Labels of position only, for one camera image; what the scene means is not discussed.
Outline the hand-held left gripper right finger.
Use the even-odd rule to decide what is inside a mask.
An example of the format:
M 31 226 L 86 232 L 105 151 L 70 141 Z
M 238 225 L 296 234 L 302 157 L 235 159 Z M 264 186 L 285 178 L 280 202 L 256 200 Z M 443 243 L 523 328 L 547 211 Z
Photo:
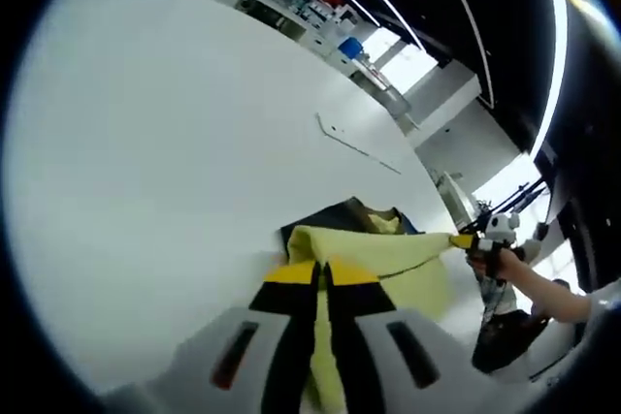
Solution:
M 331 349 L 349 413 L 394 413 L 411 389 L 427 389 L 440 372 L 370 271 L 341 260 L 324 267 Z

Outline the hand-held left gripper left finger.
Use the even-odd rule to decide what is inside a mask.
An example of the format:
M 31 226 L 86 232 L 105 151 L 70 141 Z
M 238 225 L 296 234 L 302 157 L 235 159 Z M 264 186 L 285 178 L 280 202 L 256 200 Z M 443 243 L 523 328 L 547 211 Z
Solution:
M 305 261 L 269 272 L 249 306 L 218 317 L 209 411 L 299 412 L 316 313 L 317 263 Z

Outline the person's right hand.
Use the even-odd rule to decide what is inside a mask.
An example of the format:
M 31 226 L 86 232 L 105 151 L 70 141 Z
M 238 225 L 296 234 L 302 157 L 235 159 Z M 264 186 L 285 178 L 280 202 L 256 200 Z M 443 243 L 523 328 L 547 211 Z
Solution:
M 468 254 L 468 263 L 481 276 L 507 281 L 514 254 L 506 248 L 494 248 L 489 251 L 475 250 Z

